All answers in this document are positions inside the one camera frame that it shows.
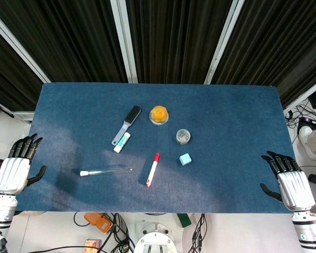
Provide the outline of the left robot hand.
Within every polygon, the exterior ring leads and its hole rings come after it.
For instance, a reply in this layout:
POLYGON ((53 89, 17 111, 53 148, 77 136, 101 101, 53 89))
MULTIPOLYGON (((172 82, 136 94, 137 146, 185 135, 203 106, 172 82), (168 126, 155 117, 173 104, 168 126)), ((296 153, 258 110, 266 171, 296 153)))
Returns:
POLYGON ((0 167, 0 194, 17 195, 44 176, 47 166, 41 166, 37 175, 29 177, 32 160, 43 138, 34 133, 17 140, 0 167))

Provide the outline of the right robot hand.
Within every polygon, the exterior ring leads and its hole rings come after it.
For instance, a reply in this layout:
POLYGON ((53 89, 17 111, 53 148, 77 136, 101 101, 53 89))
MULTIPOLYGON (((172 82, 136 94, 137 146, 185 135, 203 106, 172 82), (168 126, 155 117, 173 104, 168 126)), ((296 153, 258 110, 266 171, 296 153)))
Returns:
POLYGON ((280 189, 277 193, 260 183, 266 195, 293 212, 309 211, 315 205, 308 178, 292 157, 268 151, 261 158, 268 163, 280 189))

